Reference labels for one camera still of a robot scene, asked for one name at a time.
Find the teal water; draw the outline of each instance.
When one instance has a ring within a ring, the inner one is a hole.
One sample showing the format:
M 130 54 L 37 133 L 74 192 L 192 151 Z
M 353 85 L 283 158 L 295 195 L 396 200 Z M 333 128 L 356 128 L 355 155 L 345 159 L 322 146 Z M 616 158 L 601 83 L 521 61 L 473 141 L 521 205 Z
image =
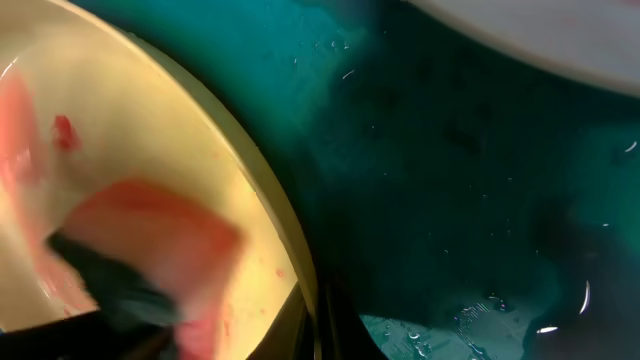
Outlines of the teal water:
M 74 2 L 225 102 L 389 358 L 640 357 L 637 100 L 406 2 Z

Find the red blood stain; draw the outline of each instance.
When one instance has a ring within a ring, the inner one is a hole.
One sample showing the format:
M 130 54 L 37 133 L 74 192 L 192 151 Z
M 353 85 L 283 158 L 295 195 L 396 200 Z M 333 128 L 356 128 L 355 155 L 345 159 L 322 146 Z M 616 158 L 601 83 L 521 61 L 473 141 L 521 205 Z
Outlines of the red blood stain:
M 80 138 L 69 118 L 64 115 L 56 116 L 53 129 L 55 131 L 53 143 L 58 149 L 72 151 L 80 148 Z
M 224 321 L 224 336 L 230 336 L 231 335 L 231 330 L 229 329 L 230 325 L 229 325 L 229 320 L 225 320 Z

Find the yellow bowl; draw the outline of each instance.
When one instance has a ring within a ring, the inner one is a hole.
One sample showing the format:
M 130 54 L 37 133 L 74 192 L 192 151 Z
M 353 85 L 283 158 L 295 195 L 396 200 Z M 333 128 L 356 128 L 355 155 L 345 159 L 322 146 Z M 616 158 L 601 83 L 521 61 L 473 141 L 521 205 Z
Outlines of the yellow bowl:
M 214 324 L 228 336 L 214 340 L 212 356 L 246 358 L 296 283 L 315 317 L 316 275 L 293 209 L 255 144 L 200 82 L 64 1 L 7 0 L 0 24 L 0 104 L 14 104 L 0 110 L 0 121 L 31 117 L 35 124 L 0 125 L 7 135 L 0 134 L 0 326 L 24 328 L 90 309 L 41 240 L 92 193 L 130 177 L 196 200 L 247 239 L 223 296 L 226 328 Z M 56 149 L 52 129 L 61 116 L 82 142 L 77 151 Z M 7 185 L 7 174 L 25 166 L 37 174 L 21 173 Z M 40 220 L 21 220 L 17 202 L 23 215 Z

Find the white bowl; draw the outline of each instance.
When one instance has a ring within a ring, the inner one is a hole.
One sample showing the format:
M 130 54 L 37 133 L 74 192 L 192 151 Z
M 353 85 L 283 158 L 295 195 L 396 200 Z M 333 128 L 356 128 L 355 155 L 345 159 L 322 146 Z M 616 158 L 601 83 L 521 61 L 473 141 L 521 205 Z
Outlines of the white bowl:
M 640 96 L 638 0 L 409 0 L 508 55 Z
M 197 200 L 246 238 L 212 355 L 246 358 L 296 282 L 315 316 L 316 278 L 295 214 L 257 147 L 201 83 L 63 1 L 4 1 L 0 24 L 1 326 L 91 309 L 42 240 L 88 196 L 130 177 Z M 56 145 L 61 116 L 77 149 Z

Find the white plate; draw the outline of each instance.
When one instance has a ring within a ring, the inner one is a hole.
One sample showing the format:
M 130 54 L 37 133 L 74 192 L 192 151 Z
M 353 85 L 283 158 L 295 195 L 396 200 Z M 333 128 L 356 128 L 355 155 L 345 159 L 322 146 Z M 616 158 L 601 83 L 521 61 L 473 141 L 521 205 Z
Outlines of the white plate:
M 411 0 L 534 66 L 640 96 L 638 0 Z

